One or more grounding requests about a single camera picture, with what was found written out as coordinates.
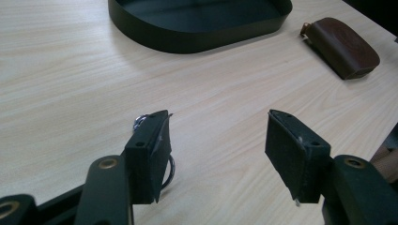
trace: leather case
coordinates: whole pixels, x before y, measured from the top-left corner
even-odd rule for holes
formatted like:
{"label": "leather case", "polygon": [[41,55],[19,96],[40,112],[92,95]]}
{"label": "leather case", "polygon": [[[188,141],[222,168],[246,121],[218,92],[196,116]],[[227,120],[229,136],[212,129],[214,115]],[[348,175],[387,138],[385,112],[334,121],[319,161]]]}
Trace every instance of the leather case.
{"label": "leather case", "polygon": [[305,23],[300,33],[308,37],[343,80],[361,78],[380,63],[375,50],[348,25],[336,19]]}

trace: brass screw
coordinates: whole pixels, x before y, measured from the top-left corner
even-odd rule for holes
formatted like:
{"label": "brass screw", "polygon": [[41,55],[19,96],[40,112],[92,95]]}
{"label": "brass screw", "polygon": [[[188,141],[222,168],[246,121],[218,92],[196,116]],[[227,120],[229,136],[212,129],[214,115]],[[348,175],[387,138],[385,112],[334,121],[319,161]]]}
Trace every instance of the brass screw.
{"label": "brass screw", "polygon": [[363,163],[363,162],[361,162],[361,161],[359,161],[359,160],[357,160],[356,158],[353,158],[353,157],[346,157],[344,159],[344,163],[347,164],[350,167],[354,167],[354,168],[357,168],[357,169],[365,168],[365,163]]}
{"label": "brass screw", "polygon": [[117,165],[117,160],[115,158],[106,158],[99,163],[99,167],[103,170],[111,169]]}
{"label": "brass screw", "polygon": [[20,206],[20,203],[17,201],[9,201],[9,202],[3,202],[0,204],[0,219],[6,218],[9,215],[11,215],[13,212],[15,212],[18,207]]}

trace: table surface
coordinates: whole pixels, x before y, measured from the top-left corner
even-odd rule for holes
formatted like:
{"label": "table surface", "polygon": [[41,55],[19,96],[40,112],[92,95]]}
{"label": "table surface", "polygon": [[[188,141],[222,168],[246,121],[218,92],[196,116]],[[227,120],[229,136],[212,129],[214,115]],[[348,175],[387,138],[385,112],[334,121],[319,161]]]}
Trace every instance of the table surface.
{"label": "table surface", "polygon": [[[176,176],[158,204],[134,205],[136,224],[323,224],[264,153],[268,111],[294,114],[333,157],[370,159],[398,122],[398,44],[343,1],[292,2],[274,34],[179,55],[125,37],[107,1],[2,1],[0,196],[41,204],[81,185],[137,116],[165,109]],[[371,74],[342,81],[299,36],[325,17],[374,47]]]}

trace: wooden table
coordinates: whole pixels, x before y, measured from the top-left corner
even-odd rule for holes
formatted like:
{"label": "wooden table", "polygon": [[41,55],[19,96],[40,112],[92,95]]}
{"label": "wooden table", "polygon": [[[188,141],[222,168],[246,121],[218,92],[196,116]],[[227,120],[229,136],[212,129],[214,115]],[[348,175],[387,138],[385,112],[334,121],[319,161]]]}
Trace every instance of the wooden table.
{"label": "wooden table", "polygon": [[[294,114],[341,154],[370,159],[398,122],[395,37],[338,0],[293,0],[275,34],[216,50],[157,52],[125,37],[107,1],[2,1],[0,197],[37,204],[120,154],[133,120],[167,109],[176,176],[136,224],[323,224],[296,207],[264,153],[268,111]],[[304,22],[341,20],[381,64],[342,81],[302,40]]]}

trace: brown object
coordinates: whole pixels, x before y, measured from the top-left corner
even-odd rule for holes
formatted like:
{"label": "brown object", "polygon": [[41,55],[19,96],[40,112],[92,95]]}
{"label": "brown object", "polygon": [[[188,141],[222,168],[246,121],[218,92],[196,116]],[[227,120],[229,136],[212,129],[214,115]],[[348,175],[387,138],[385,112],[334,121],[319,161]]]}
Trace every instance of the brown object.
{"label": "brown object", "polygon": [[308,37],[343,80],[361,78],[380,63],[375,50],[353,29],[336,19],[305,23],[300,33]]}
{"label": "brown object", "polygon": [[370,162],[389,183],[398,180],[398,149],[381,145]]}

